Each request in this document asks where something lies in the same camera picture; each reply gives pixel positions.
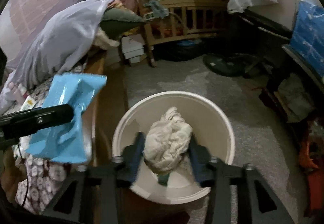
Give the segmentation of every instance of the white box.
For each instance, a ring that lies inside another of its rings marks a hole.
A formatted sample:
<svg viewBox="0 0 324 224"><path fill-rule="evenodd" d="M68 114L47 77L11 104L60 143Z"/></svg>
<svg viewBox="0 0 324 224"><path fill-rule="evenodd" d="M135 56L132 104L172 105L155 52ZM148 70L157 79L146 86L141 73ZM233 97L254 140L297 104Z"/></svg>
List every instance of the white box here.
<svg viewBox="0 0 324 224"><path fill-rule="evenodd" d="M130 59L129 59L129 62L130 62L130 63L139 63L139 62L141 62L142 60L144 60L145 58L146 58L146 55L143 54L143 55L140 55L140 56L137 56L137 57L130 58Z"/></svg>
<svg viewBox="0 0 324 224"><path fill-rule="evenodd" d="M123 37L121 39L121 50L123 53L142 49L145 45L144 39L141 34Z"/></svg>
<svg viewBox="0 0 324 224"><path fill-rule="evenodd" d="M134 50L124 53L125 59L130 59L144 54L144 49Z"/></svg>

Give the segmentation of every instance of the black cable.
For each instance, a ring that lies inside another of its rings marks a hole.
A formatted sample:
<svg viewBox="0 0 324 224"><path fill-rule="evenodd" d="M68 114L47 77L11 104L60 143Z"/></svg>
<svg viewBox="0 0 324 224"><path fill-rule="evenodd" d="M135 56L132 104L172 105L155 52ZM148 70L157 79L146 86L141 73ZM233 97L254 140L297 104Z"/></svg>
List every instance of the black cable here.
<svg viewBox="0 0 324 224"><path fill-rule="evenodd" d="M21 157L21 159L22 159L22 155L21 155L21 151L20 151L20 144L18 144L18 150L19 150L20 157ZM29 181L28 181L28 175L27 175L27 188L26 188L26 194L25 194L24 201L23 201L22 204L21 204L22 207L24 207L25 202L26 202L26 199L27 199L27 195L28 195L28 188L29 188Z"/></svg>

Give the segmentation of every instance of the crumpled white towel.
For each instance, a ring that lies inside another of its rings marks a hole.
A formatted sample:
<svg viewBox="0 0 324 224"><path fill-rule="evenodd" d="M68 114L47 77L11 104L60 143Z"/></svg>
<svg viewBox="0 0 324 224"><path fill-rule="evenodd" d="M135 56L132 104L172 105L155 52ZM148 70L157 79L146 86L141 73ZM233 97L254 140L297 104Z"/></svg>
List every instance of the crumpled white towel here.
<svg viewBox="0 0 324 224"><path fill-rule="evenodd" d="M171 107L155 122L145 140L144 158L156 174L166 174L175 169L181 155L188 149L192 127Z"/></svg>

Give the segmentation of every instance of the gray carpet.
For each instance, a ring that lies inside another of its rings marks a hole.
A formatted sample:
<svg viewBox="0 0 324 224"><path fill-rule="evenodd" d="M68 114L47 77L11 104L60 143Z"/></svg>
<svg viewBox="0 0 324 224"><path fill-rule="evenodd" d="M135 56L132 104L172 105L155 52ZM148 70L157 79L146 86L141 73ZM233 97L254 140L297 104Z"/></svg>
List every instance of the gray carpet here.
<svg viewBox="0 0 324 224"><path fill-rule="evenodd" d="M234 165L255 165L281 199L295 223L301 223L307 206L307 186L297 166L297 151L277 115L259 100L265 77L248 80L222 77L209 71L202 58L187 62L158 61L126 68L125 86L129 106L154 93L183 90L202 95L228 116L235 135ZM184 205L189 223L203 223L207 198ZM232 223L236 223L235 203Z"/></svg>

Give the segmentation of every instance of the orange object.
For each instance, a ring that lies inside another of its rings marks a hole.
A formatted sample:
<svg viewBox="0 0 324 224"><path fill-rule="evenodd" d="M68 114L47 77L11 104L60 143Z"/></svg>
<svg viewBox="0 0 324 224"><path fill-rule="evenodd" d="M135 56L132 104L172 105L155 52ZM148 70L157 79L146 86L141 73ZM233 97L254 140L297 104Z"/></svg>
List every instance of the orange object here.
<svg viewBox="0 0 324 224"><path fill-rule="evenodd" d="M307 176L309 187L309 215L320 210L324 205L324 167L310 172Z"/></svg>
<svg viewBox="0 0 324 224"><path fill-rule="evenodd" d="M299 165L307 169L319 169L319 167L309 157L309 141L303 140L298 156Z"/></svg>

